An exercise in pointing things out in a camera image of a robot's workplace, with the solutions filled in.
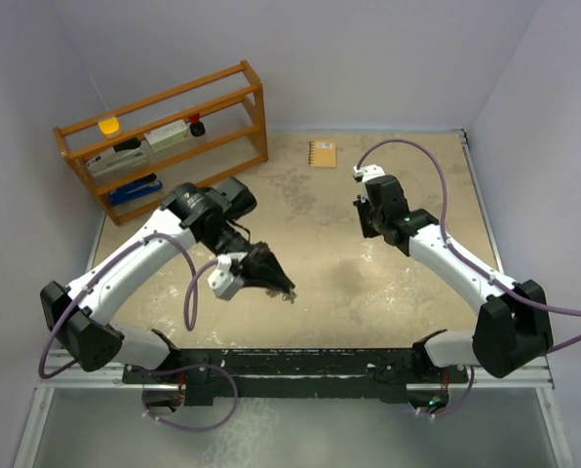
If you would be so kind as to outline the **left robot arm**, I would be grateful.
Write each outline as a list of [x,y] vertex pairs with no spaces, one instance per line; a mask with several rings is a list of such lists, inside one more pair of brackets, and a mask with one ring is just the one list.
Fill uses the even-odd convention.
[[112,320],[124,302],[175,256],[201,244],[213,255],[208,285],[230,300],[244,288],[293,301],[295,285],[264,242],[254,243],[238,220],[257,205],[235,177],[217,187],[175,187],[124,245],[95,269],[63,286],[40,291],[50,340],[91,372],[111,362],[145,368],[158,382],[175,378],[179,351],[160,331],[127,330]]

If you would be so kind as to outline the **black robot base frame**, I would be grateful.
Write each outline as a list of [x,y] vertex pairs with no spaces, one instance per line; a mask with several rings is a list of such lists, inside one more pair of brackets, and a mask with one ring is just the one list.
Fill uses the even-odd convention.
[[465,384],[461,365],[438,368],[418,344],[410,348],[182,348],[160,368],[128,365],[122,380],[144,389],[164,385],[184,394],[187,406],[217,398],[243,400],[377,400],[427,403],[432,390]]

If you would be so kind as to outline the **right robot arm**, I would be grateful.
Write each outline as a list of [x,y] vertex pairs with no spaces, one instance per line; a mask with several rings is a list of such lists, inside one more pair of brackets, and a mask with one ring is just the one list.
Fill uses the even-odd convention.
[[483,263],[426,210],[411,210],[399,181],[380,167],[356,170],[354,179],[362,186],[353,204],[364,237],[379,237],[432,270],[477,315],[472,331],[437,331],[418,341],[411,366],[419,379],[434,381],[456,365],[502,378],[553,348],[540,285],[519,283]]

